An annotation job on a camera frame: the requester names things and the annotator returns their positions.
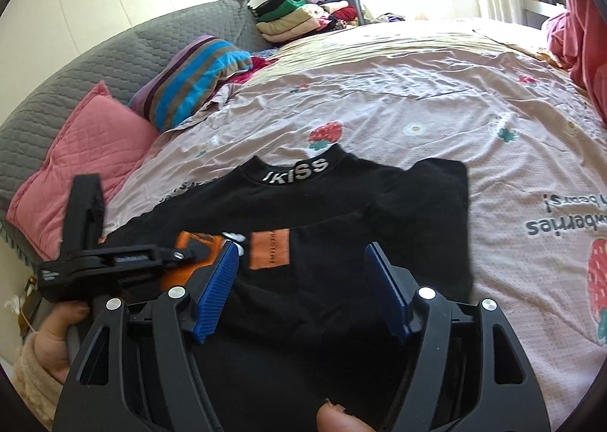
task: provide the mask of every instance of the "white lettering on collar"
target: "white lettering on collar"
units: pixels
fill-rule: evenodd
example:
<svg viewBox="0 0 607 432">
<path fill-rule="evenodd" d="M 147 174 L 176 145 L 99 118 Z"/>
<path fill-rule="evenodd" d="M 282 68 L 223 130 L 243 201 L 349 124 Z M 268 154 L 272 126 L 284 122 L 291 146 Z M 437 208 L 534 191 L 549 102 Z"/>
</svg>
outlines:
<svg viewBox="0 0 607 432">
<path fill-rule="evenodd" d="M 321 171 L 325 171 L 328 167 L 329 162 L 327 162 L 326 159 L 321 158 L 313 161 L 311 166 L 308 163 L 301 163 L 295 168 L 291 168 L 289 171 L 268 172 L 268 174 L 263 177 L 262 181 L 279 185 L 293 183 L 296 180 L 305 180 L 306 178 L 310 178 L 313 173 L 320 173 Z"/>
</svg>

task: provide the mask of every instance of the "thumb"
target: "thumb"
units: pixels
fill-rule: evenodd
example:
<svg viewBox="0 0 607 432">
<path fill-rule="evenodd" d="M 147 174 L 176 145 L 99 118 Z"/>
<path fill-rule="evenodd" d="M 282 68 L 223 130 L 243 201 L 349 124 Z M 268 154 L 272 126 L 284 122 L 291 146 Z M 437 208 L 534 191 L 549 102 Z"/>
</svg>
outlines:
<svg viewBox="0 0 607 432">
<path fill-rule="evenodd" d="M 89 306 L 85 302 L 58 303 L 42 323 L 39 332 L 56 340 L 65 340 L 68 327 L 83 321 L 88 315 Z"/>
<path fill-rule="evenodd" d="M 318 432 L 374 432 L 365 422 L 346 415 L 343 407 L 324 404 L 316 414 Z"/>
</svg>

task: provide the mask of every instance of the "striped pillow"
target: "striped pillow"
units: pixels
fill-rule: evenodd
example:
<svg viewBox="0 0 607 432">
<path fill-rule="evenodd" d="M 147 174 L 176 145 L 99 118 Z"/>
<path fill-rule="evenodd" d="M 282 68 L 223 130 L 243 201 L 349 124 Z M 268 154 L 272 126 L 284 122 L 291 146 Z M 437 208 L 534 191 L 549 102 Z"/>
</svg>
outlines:
<svg viewBox="0 0 607 432">
<path fill-rule="evenodd" d="M 167 131 L 200 110 L 226 79 L 252 68 L 249 52 L 223 39 L 203 35 L 142 87 L 129 107 L 161 131 Z"/>
</svg>

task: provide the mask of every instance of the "bed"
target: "bed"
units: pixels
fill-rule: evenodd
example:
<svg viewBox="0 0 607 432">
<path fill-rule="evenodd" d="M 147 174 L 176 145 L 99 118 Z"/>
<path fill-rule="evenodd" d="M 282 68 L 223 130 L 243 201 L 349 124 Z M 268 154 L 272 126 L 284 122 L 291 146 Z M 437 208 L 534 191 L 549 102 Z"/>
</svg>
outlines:
<svg viewBox="0 0 607 432">
<path fill-rule="evenodd" d="M 201 32 L 268 48 L 247 0 L 210 5 L 105 42 L 29 96 L 0 128 L 0 214 L 94 82 L 104 78 L 127 102 Z M 403 169 L 427 157 L 462 161 L 475 301 L 500 303 L 552 429 L 570 424 L 607 356 L 607 300 L 593 295 L 607 285 L 607 131 L 541 36 L 470 19 L 372 24 L 290 43 L 250 81 L 224 85 L 211 112 L 160 135 L 108 205 L 105 234 L 254 155 L 289 165 L 338 143 Z M 24 260 L 39 260 L 0 221 Z"/>
</svg>

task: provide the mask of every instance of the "gray quilted headboard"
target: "gray quilted headboard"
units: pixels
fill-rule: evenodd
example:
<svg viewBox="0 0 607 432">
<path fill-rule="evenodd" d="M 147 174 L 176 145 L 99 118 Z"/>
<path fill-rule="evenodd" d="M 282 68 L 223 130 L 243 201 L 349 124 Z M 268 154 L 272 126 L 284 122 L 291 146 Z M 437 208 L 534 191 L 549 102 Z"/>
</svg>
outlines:
<svg viewBox="0 0 607 432">
<path fill-rule="evenodd" d="M 0 224 L 26 264 L 39 257 L 6 221 L 19 186 L 40 169 L 47 150 L 78 102 L 104 79 L 123 103 L 202 33 L 249 52 L 272 48 L 255 27 L 249 0 L 218 0 L 149 20 L 82 54 L 31 93 L 0 126 Z"/>
</svg>

